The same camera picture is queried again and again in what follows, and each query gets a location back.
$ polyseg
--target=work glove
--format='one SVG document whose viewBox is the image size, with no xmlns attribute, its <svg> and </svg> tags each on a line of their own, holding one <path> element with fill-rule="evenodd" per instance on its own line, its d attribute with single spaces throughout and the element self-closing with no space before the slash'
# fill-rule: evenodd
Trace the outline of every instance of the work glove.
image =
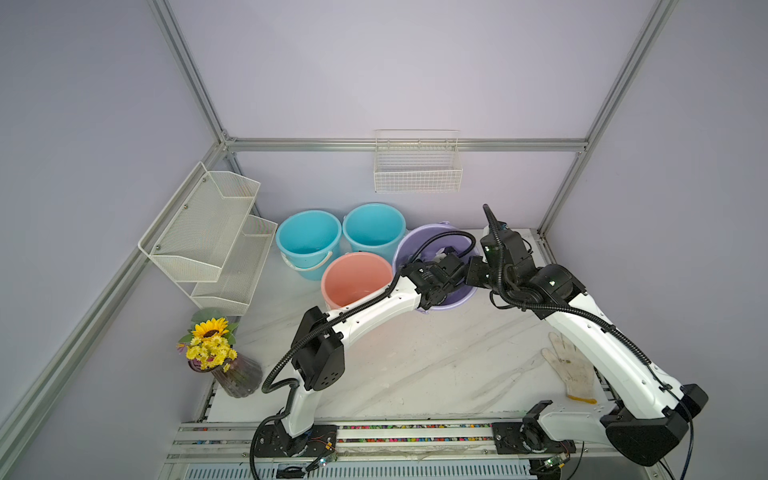
<svg viewBox="0 0 768 480">
<path fill-rule="evenodd" d="M 576 346 L 565 336 L 549 333 L 554 353 L 550 349 L 541 349 L 541 354 L 552 365 L 555 372 L 565 382 L 565 391 L 569 399 L 595 404 L 594 366 Z"/>
</svg>

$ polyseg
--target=ventilation grille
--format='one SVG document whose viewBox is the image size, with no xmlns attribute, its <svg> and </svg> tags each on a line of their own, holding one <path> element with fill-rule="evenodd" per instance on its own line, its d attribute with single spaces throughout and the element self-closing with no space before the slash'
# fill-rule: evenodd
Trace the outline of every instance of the ventilation grille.
<svg viewBox="0 0 768 480">
<path fill-rule="evenodd" d="M 257 464 L 262 480 L 274 480 L 277 469 L 289 462 Z M 406 478 L 450 478 L 451 480 L 515 480 L 535 479 L 530 474 L 527 460 L 516 458 L 499 460 L 432 460 L 422 462 L 335 462 L 314 472 L 309 478 L 347 478 L 400 480 Z M 208 478 L 252 478 L 247 463 L 192 464 L 187 470 L 187 480 Z"/>
</svg>

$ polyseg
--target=pink bucket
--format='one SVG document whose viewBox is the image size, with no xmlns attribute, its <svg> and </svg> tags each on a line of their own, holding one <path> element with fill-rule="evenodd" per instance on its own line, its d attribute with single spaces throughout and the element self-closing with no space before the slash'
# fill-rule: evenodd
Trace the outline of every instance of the pink bucket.
<svg viewBox="0 0 768 480">
<path fill-rule="evenodd" d="M 392 282 L 392 266 L 368 252 L 342 255 L 334 260 L 320 281 L 320 291 L 329 309 L 339 309 Z"/>
</svg>

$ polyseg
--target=wire shelf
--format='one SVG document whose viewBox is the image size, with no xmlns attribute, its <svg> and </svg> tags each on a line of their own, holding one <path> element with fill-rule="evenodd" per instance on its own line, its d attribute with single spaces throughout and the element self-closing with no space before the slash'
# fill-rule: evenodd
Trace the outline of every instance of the wire shelf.
<svg viewBox="0 0 768 480">
<path fill-rule="evenodd" d="M 277 223 L 248 215 L 235 241 L 221 278 L 215 283 L 198 283 L 190 298 L 201 309 L 216 307 L 227 315 L 244 315 L 253 299 Z"/>
<path fill-rule="evenodd" d="M 377 193 L 458 192 L 458 131 L 376 131 L 373 180 Z"/>
<path fill-rule="evenodd" d="M 259 182 L 228 171 L 207 171 L 145 254 L 174 282 L 217 282 Z"/>
</svg>

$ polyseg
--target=black mounting bracket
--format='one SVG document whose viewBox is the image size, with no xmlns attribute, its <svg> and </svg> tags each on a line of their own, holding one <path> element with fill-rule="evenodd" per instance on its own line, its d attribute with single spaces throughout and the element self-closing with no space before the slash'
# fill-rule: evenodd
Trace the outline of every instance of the black mounting bracket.
<svg viewBox="0 0 768 480">
<path fill-rule="evenodd" d="M 256 439 L 257 458 L 275 457 L 311 457 L 316 458 L 326 450 L 326 444 L 331 442 L 336 447 L 337 425 L 312 425 L 312 428 L 292 439 L 283 428 L 283 423 L 267 425 Z"/>
</svg>

